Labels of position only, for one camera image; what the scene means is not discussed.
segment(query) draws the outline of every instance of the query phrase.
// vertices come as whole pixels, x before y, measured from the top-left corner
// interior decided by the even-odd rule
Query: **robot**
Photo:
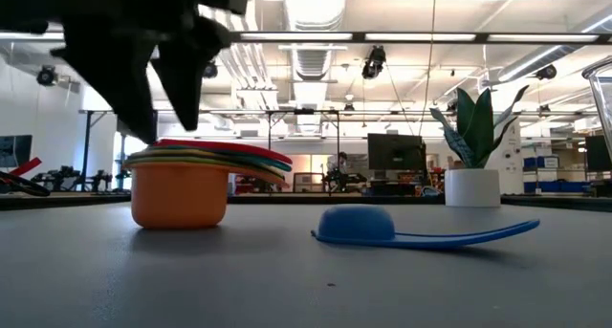
[[[143,142],[156,139],[146,67],[151,61],[186,130],[198,123],[206,67],[230,46],[230,32],[198,5],[246,12],[249,0],[0,0],[0,30],[43,34],[63,27],[51,50],[106,99]],[[157,47],[159,57],[151,59]]]

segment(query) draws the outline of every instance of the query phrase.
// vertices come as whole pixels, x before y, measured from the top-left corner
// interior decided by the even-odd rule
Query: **white pot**
[[[453,169],[444,177],[447,206],[497,208],[501,205],[496,169]]]

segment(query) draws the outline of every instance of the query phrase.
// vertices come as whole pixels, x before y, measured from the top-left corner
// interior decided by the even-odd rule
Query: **table surface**
[[[325,245],[326,206],[229,206],[147,231],[129,204],[0,212],[0,327],[610,327],[612,215],[388,206],[398,231],[539,218],[460,251]]]

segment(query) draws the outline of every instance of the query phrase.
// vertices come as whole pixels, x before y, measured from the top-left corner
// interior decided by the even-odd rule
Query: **potted plant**
[[[503,125],[497,138],[495,127],[508,119],[514,104],[519,102],[529,86],[518,91],[513,103],[497,119],[493,119],[491,90],[485,90],[474,102],[468,93],[457,89],[457,129],[454,129],[438,109],[431,116],[444,125],[448,146],[463,162],[463,168],[447,170],[445,196],[447,206],[491,208],[500,205],[499,172],[485,169],[491,153],[499,146],[513,118]]]

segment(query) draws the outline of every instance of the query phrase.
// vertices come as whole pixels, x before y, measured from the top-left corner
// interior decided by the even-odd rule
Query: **orange cup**
[[[228,204],[223,169],[193,164],[133,164],[132,217],[145,229],[202,229],[219,224]]]

